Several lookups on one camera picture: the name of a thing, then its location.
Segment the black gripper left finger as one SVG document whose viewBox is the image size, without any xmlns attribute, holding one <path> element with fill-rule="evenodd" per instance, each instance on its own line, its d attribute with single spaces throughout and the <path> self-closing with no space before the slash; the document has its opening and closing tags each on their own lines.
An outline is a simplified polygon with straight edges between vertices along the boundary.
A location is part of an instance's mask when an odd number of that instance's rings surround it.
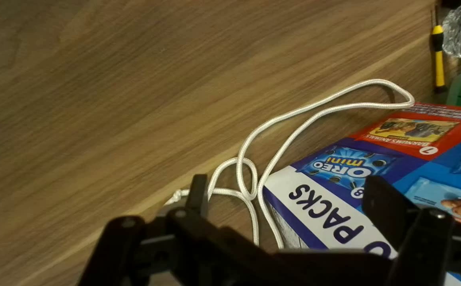
<svg viewBox="0 0 461 286">
<path fill-rule="evenodd" d="M 267 286 L 270 258 L 230 228 L 205 218 L 208 177 L 192 179 L 187 201 L 146 223 L 106 223 L 78 286 L 151 286 L 170 274 L 181 286 Z"/>
</svg>

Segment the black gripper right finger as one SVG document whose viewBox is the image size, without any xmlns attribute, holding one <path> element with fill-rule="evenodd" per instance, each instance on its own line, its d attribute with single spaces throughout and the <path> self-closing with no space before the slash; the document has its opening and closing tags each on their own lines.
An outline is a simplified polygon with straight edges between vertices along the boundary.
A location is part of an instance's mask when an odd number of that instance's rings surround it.
<svg viewBox="0 0 461 286">
<path fill-rule="evenodd" d="M 450 214 L 418 207 L 386 180 L 364 180 L 358 206 L 297 175 L 272 180 L 281 247 L 313 286 L 461 286 L 461 225 Z"/>
</svg>

